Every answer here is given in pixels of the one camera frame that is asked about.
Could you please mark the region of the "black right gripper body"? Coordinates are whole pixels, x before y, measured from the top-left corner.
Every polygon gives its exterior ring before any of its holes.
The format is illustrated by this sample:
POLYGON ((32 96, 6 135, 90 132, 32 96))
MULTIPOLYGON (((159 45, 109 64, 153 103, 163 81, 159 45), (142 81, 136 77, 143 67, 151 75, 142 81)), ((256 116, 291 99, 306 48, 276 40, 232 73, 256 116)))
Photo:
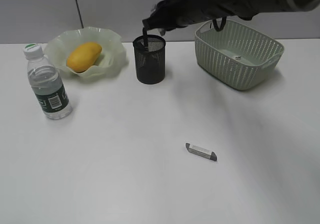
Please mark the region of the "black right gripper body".
POLYGON ((162 0, 153 8, 150 17, 143 19, 146 31, 158 29, 166 32, 214 20, 213 6, 209 0, 162 0))

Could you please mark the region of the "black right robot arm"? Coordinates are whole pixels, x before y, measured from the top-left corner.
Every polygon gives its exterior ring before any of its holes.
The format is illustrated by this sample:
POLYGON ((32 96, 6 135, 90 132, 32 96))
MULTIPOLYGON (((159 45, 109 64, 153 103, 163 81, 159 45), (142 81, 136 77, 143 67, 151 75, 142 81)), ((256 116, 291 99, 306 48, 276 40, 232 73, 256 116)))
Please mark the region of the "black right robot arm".
POLYGON ((146 31, 158 29, 162 36, 206 21, 221 32, 228 17, 250 21, 260 13, 309 12, 319 4, 320 0, 162 0, 142 23, 146 31))

